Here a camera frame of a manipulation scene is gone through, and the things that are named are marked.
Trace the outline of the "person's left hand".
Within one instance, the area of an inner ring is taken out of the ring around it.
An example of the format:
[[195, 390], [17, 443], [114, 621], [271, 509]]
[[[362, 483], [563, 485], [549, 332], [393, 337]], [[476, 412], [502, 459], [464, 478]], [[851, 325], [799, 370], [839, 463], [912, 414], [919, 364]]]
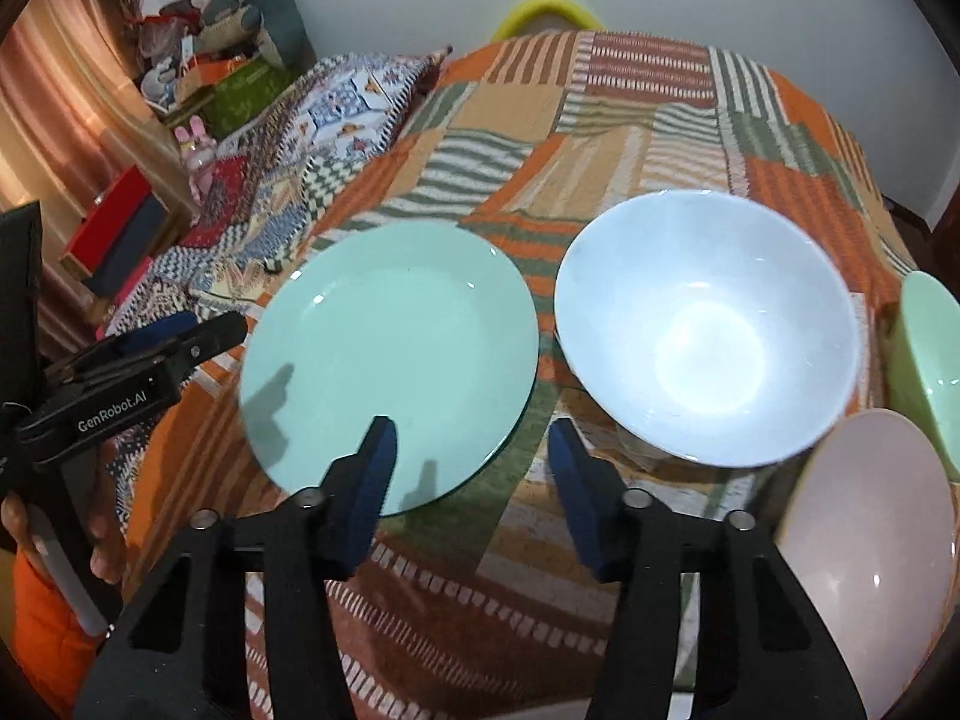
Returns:
[[[116, 517], [116, 486], [107, 465], [116, 456], [116, 442], [108, 440], [99, 447], [96, 488], [89, 500], [86, 528], [93, 539], [93, 556], [89, 568], [103, 582], [116, 585], [121, 582], [127, 567], [127, 544]], [[8, 493], [2, 502], [2, 525], [16, 543], [16, 551], [31, 564], [44, 580], [49, 574], [37, 551], [26, 505], [14, 493]]]

